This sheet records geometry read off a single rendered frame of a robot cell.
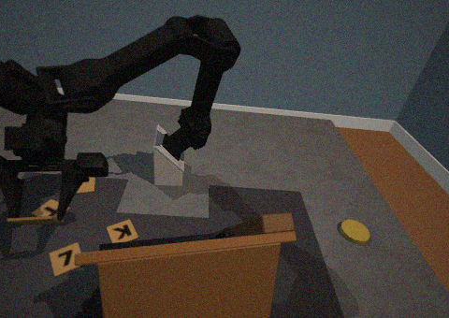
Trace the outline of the yellow round flat disc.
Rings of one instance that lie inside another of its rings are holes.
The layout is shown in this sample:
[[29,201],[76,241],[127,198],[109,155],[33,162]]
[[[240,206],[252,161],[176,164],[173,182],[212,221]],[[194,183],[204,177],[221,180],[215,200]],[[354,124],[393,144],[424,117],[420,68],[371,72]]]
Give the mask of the yellow round flat disc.
[[340,225],[341,234],[356,244],[363,244],[369,239],[368,229],[360,222],[355,220],[345,220]]

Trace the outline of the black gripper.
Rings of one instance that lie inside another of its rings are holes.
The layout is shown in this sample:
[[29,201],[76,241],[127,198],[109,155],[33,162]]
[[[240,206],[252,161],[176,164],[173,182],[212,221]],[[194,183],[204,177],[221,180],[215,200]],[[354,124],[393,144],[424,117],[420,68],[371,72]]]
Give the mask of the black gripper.
[[[53,119],[33,118],[23,124],[47,128],[49,123],[61,123]],[[79,152],[77,159],[65,159],[65,145],[61,154],[51,151],[22,150],[21,160],[7,160],[0,155],[0,188],[7,203],[10,218],[19,218],[22,203],[23,181],[19,172],[62,171],[62,189],[58,205],[58,220],[65,213],[78,189],[91,177],[107,177],[109,163],[102,152]]]

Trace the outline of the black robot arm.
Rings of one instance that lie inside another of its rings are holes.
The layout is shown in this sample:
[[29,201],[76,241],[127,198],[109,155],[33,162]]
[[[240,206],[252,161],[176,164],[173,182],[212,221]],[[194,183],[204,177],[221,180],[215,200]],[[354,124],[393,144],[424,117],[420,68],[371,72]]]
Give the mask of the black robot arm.
[[[194,36],[198,35],[198,36]],[[162,146],[178,161],[181,153],[205,146],[211,132],[210,110],[223,73],[237,61],[241,46],[220,18],[171,17],[165,25],[102,59],[72,65],[36,67],[37,76],[13,60],[0,61],[0,107],[26,121],[46,118],[47,128],[5,127],[5,151],[51,151],[60,156],[66,144],[68,112],[93,113],[110,102],[119,88],[173,57],[191,55],[201,61],[191,107],[181,110],[180,129]],[[61,81],[65,95],[55,80]],[[25,126],[25,127],[24,127]]]

